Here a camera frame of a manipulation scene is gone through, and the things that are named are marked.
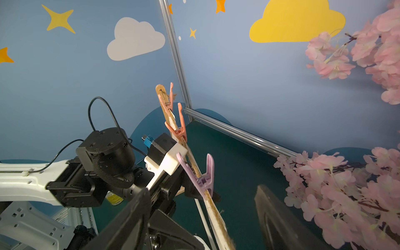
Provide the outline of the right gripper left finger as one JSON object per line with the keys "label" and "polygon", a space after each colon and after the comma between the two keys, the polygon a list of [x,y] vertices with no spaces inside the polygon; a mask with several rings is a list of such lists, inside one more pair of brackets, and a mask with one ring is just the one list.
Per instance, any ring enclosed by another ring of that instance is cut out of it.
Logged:
{"label": "right gripper left finger", "polygon": [[151,197],[143,189],[114,220],[85,247],[85,250],[141,250],[148,233]]}

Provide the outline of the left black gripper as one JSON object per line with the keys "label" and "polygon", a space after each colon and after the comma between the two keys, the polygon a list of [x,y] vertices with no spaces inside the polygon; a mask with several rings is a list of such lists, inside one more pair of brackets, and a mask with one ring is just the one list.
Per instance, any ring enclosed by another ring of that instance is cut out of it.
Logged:
{"label": "left black gripper", "polygon": [[[151,180],[155,180],[155,174],[144,168],[136,168],[134,170],[134,184],[131,187],[131,198],[135,198],[137,194],[150,184]],[[173,175],[162,174],[156,183],[148,188],[151,196],[151,214],[156,210],[164,212],[167,216],[172,217],[177,209],[175,197],[179,190],[184,186],[185,172],[182,168],[178,168]]]}

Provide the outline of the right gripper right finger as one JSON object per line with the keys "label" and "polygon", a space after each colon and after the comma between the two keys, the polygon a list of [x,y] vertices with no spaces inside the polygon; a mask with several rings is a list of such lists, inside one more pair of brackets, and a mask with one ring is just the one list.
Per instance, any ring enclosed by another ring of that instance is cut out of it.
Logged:
{"label": "right gripper right finger", "polygon": [[255,204],[268,250],[328,250],[265,185],[259,185]]}

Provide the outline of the purple clothespin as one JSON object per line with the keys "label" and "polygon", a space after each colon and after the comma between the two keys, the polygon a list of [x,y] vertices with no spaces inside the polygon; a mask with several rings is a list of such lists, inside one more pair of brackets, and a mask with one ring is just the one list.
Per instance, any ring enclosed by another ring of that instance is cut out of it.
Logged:
{"label": "purple clothespin", "polygon": [[180,153],[176,154],[177,160],[182,166],[183,170],[186,172],[190,181],[197,189],[199,194],[203,199],[206,199],[206,192],[208,192],[210,198],[212,199],[214,194],[214,173],[215,173],[215,163],[211,154],[207,154],[206,160],[206,173],[197,177],[195,173],[192,171],[191,167],[184,161],[182,155]]}

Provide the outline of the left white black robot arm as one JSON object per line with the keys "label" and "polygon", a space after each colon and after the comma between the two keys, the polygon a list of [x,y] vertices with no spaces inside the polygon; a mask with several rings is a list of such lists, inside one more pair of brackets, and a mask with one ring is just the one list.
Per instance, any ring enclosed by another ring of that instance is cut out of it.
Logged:
{"label": "left white black robot arm", "polygon": [[[143,141],[145,167],[117,127],[90,133],[71,160],[1,164],[1,234],[36,250],[202,250],[172,219],[174,198],[188,183],[176,155],[187,150],[166,133]],[[101,232],[64,225],[32,205],[99,207],[107,194],[127,205]]]}

